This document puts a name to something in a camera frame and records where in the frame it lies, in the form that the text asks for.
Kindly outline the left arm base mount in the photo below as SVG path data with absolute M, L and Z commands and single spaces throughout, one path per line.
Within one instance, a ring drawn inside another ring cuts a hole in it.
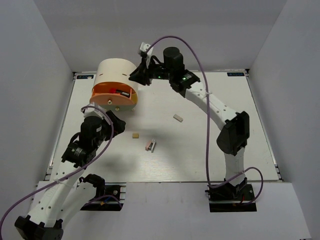
M 81 211 L 119 212 L 126 198 L 126 183 L 106 183 L 104 188 Z

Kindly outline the green cap black highlighter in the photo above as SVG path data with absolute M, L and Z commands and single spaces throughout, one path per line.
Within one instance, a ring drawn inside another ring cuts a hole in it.
M 124 91 L 121 91 L 121 92 L 120 92 L 120 95 L 125 96 L 125 97 L 127 97 L 127 98 L 129 98 L 129 97 L 131 96 L 130 93 L 124 92 Z

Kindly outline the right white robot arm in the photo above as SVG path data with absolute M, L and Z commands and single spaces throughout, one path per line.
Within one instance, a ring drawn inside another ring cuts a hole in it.
M 175 92 L 209 114 L 209 120 L 220 130 L 216 143 L 224 153 L 226 183 L 221 186 L 211 185 L 207 192 L 211 197 L 219 195 L 227 199 L 238 199 L 247 185 L 244 152 L 250 136 L 248 113 L 233 110 L 209 93 L 207 83 L 201 82 L 198 76 L 185 68 L 184 57 L 177 47 L 163 50 L 163 62 L 152 51 L 150 44 L 143 42 L 140 45 L 138 53 L 141 63 L 129 75 L 129 80 L 143 86 L 149 86 L 154 79 L 167 80 Z

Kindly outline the grey white eraser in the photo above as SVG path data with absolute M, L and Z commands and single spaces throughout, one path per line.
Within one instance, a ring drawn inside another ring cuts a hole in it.
M 180 123 L 183 121 L 183 118 L 180 117 L 180 116 L 177 115 L 177 114 L 174 114 L 174 115 L 173 115 L 173 118 L 174 118 L 175 120 L 179 121 Z

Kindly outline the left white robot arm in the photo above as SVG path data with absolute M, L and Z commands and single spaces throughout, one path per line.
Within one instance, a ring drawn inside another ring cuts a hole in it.
M 126 122 L 112 111 L 104 113 L 94 110 L 87 114 L 80 131 L 70 139 L 61 157 L 59 169 L 41 199 L 14 223 L 24 240 L 60 240 L 67 223 L 85 205 L 115 197 L 106 187 L 105 180 L 96 175 L 83 173 L 90 163 L 101 156 L 97 152 L 101 144 L 125 131 Z

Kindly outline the orange organizer drawer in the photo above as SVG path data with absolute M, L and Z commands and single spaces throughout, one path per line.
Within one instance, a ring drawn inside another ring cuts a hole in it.
M 118 89 L 130 93 L 130 97 L 120 95 L 119 93 L 112 94 L 110 89 Z M 92 88 L 90 103 L 98 105 L 113 105 L 113 106 L 133 106 L 138 103 L 138 94 L 133 87 L 120 82 L 102 82 L 96 84 Z

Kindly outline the pink cap black highlighter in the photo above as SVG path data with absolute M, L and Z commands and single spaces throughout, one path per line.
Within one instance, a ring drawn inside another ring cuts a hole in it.
M 111 94 L 117 94 L 117 93 L 118 93 L 118 90 L 115 89 L 115 88 L 111 88 L 111 89 L 110 89 L 110 93 L 111 93 Z

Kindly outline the small beige eraser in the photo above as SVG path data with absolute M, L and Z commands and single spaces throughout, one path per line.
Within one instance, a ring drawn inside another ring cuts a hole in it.
M 138 139 L 139 138 L 139 134 L 138 133 L 133 133 L 132 134 L 132 138 L 133 139 Z

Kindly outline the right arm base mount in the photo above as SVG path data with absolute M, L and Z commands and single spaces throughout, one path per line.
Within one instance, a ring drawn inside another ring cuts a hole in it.
M 211 213 L 245 213 L 256 212 L 256 203 L 252 201 L 255 198 L 254 190 L 251 184 L 247 184 L 240 192 L 234 196 L 227 191 L 224 185 L 216 189 L 207 189 L 209 211 Z

